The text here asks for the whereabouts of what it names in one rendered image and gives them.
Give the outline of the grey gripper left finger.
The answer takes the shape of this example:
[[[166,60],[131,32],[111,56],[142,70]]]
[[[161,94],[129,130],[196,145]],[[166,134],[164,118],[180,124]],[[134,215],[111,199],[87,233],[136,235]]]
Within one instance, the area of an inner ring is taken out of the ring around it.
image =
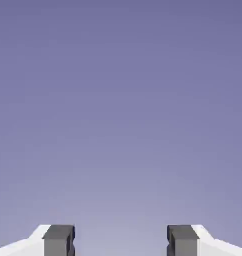
[[[75,256],[75,226],[42,224],[26,239],[0,247],[0,256]]]

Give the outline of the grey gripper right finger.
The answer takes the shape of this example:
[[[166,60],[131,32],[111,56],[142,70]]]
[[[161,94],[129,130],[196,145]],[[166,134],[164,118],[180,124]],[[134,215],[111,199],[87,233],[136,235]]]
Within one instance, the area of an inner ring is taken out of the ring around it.
[[[201,224],[168,225],[166,256],[242,256],[242,248],[215,239]]]

